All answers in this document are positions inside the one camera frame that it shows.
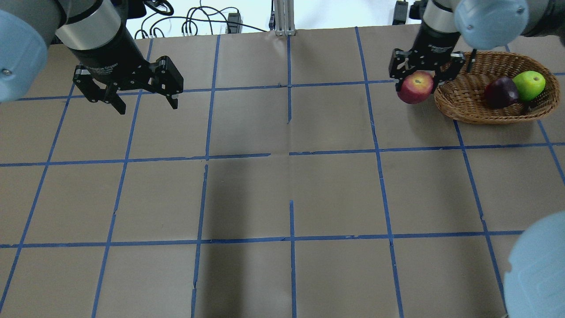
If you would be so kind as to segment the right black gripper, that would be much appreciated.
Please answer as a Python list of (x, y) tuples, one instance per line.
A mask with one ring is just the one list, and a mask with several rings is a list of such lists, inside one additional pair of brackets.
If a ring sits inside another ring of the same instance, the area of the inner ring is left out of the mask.
[(389, 78), (403, 80), (417, 70), (433, 71), (433, 92), (454, 80), (465, 65), (464, 52), (453, 50), (460, 32), (440, 32), (422, 22), (411, 50), (393, 49), (388, 66)]

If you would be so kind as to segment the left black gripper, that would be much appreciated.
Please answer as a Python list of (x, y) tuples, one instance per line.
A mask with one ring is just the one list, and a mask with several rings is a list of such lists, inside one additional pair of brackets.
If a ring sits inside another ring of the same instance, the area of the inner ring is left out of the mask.
[(71, 49), (82, 66), (73, 73), (73, 83), (92, 103), (110, 104), (125, 115), (126, 104), (117, 94), (122, 90), (144, 89), (164, 96), (173, 110), (184, 90), (184, 78), (169, 56), (149, 63), (129, 31), (118, 31), (106, 44), (95, 49)]

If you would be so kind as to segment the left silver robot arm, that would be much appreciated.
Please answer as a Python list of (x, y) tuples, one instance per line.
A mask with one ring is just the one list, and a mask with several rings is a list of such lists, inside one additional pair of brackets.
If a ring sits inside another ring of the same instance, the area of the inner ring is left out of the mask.
[(148, 62), (126, 28), (128, 0), (3, 0), (1, 2), (1, 101), (26, 96), (60, 40), (78, 59), (73, 84), (91, 103), (126, 113), (120, 91), (164, 96), (172, 109), (185, 79), (169, 56)]

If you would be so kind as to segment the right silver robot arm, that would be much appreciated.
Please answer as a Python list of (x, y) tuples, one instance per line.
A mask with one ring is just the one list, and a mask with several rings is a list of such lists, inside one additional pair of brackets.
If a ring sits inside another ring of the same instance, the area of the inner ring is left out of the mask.
[(460, 38), (490, 50), (519, 36), (557, 36), (564, 41), (562, 0), (416, 0), (410, 18), (421, 26), (404, 58), (405, 75), (436, 71), (448, 63)]

